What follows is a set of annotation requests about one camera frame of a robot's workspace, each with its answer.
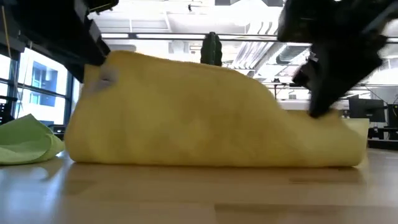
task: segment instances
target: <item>wooden table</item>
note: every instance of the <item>wooden table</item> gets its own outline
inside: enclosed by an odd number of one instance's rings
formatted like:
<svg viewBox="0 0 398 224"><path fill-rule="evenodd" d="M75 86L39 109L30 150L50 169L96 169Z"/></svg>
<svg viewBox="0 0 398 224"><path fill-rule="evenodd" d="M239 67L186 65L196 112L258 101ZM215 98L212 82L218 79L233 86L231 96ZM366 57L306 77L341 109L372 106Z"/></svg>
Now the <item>wooden table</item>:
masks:
<svg viewBox="0 0 398 224"><path fill-rule="evenodd" d="M398 223L398 154L357 169L0 167L1 224Z"/></svg>

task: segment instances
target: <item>glass window pane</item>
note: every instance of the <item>glass window pane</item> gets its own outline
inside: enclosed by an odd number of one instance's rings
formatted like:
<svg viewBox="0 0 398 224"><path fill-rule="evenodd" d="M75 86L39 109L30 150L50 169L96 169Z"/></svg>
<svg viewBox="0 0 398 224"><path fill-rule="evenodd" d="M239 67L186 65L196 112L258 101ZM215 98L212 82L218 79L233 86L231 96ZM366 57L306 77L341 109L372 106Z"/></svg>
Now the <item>glass window pane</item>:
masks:
<svg viewBox="0 0 398 224"><path fill-rule="evenodd" d="M398 58L391 58L390 61L390 68L398 68Z"/></svg>
<svg viewBox="0 0 398 224"><path fill-rule="evenodd" d="M82 87L83 87L83 84L80 83L76 78L73 77L72 111L71 111L71 113L73 113L73 111L75 110L77 101L79 100L79 97L80 97L80 92L81 92Z"/></svg>
<svg viewBox="0 0 398 224"><path fill-rule="evenodd" d="M10 63L11 63L11 60L9 57L0 55L0 78L9 79Z"/></svg>
<svg viewBox="0 0 398 224"><path fill-rule="evenodd" d="M0 83L0 96L7 96L8 85ZM0 103L6 103L6 100L0 99Z"/></svg>
<svg viewBox="0 0 398 224"><path fill-rule="evenodd" d="M18 88L18 100L15 109L15 118L20 118L32 114L37 120L45 125L63 124L65 112L65 99L57 96L50 96L36 91L24 90Z"/></svg>
<svg viewBox="0 0 398 224"><path fill-rule="evenodd" d="M65 95L68 70L60 63L25 49L19 64L19 83Z"/></svg>

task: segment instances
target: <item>ceiling duct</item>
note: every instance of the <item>ceiling duct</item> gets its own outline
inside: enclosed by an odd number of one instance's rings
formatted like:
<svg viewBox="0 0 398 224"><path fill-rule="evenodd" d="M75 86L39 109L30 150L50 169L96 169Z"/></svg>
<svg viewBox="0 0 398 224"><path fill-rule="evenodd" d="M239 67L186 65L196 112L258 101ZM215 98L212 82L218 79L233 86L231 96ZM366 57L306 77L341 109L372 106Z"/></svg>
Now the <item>ceiling duct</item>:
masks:
<svg viewBox="0 0 398 224"><path fill-rule="evenodd" d="M127 44L109 44L109 49L111 50L127 50L131 52L135 52L137 47L135 45L127 45Z"/></svg>
<svg viewBox="0 0 398 224"><path fill-rule="evenodd" d="M272 29L272 22L263 22L262 28L259 31L259 34L270 34L269 32L273 32ZM269 46L267 47L268 43L264 42L255 42L250 49L248 56L244 59L244 63L241 68L252 68L251 65L254 64L255 60L259 60L262 55L268 50Z"/></svg>
<svg viewBox="0 0 398 224"><path fill-rule="evenodd" d="M307 48L308 47L305 46L286 46L286 48L276 57L276 63L279 65L287 65Z"/></svg>
<svg viewBox="0 0 398 224"><path fill-rule="evenodd" d="M262 0L268 7L282 7L284 5L283 0Z"/></svg>
<svg viewBox="0 0 398 224"><path fill-rule="evenodd" d="M262 26L263 26L262 22L250 23L248 34L259 34ZM234 62L232 63L232 67L238 68L241 66L241 62L247 56L247 54L250 52L252 45L253 45L253 42L243 42L241 44L241 49L239 50Z"/></svg>
<svg viewBox="0 0 398 224"><path fill-rule="evenodd" d="M273 35L273 34L276 33L277 29L278 29L278 23L276 23L276 22L270 22L270 27L269 27L269 29L266 31L265 34ZM272 42L261 42L260 47L259 47L260 51L258 51L258 53L257 53L256 56L253 58L253 60L251 60L251 61L249 62L248 67L249 67L250 69L254 69L254 68L256 67L256 65L259 63L259 61L261 60L261 58L263 58L263 56L268 52L268 50L269 50L273 45L274 45L274 43L272 43Z"/></svg>
<svg viewBox="0 0 398 224"><path fill-rule="evenodd" d="M215 0L215 6L232 6L234 3L238 1L247 1L247 0ZM282 7L284 5L283 0L261 0L268 7Z"/></svg>
<svg viewBox="0 0 398 224"><path fill-rule="evenodd" d="M215 0L215 6L231 6L240 0Z"/></svg>

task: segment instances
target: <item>metal beam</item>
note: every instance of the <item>metal beam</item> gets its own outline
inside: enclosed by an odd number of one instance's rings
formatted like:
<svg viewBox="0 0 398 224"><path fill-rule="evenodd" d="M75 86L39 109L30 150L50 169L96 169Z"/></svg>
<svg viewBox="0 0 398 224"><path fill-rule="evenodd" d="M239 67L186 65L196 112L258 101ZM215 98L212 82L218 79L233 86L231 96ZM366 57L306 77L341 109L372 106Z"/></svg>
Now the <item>metal beam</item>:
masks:
<svg viewBox="0 0 398 224"><path fill-rule="evenodd" d="M207 34L195 33L139 33L139 32L103 32L104 40L203 40ZM279 42L276 35L257 34L217 34L221 41L234 42ZM389 37L387 44L398 44L398 37Z"/></svg>
<svg viewBox="0 0 398 224"><path fill-rule="evenodd" d="M67 75L67 92L65 95L65 107L64 107L64 113L63 113L63 125L68 125L70 115L72 113L72 94L73 94L73 84L75 80L73 78L73 75L68 72Z"/></svg>
<svg viewBox="0 0 398 224"><path fill-rule="evenodd" d="M8 80L8 79L4 79L4 78L0 78L0 83L6 83L9 86L14 86L14 81L13 80ZM67 95L63 95L63 94L59 94L50 90L45 90L42 88L37 88L31 85L24 85L22 83L18 83L17 84L18 88L23 88L24 90L30 90L30 91L35 91L37 93L43 93L49 96L57 96L57 97L62 97L65 98L66 100L70 100L70 96Z"/></svg>

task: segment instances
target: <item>cactus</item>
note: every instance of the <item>cactus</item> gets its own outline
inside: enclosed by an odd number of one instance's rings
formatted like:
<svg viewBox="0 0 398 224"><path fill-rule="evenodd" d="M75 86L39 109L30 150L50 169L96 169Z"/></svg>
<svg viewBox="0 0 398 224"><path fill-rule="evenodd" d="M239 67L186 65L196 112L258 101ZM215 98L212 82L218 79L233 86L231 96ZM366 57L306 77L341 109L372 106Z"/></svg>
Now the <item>cactus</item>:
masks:
<svg viewBox="0 0 398 224"><path fill-rule="evenodd" d="M210 32L207 34L200 49L200 63L222 66L222 47L223 45L221 44L220 38L218 35L216 35L216 33Z"/></svg>

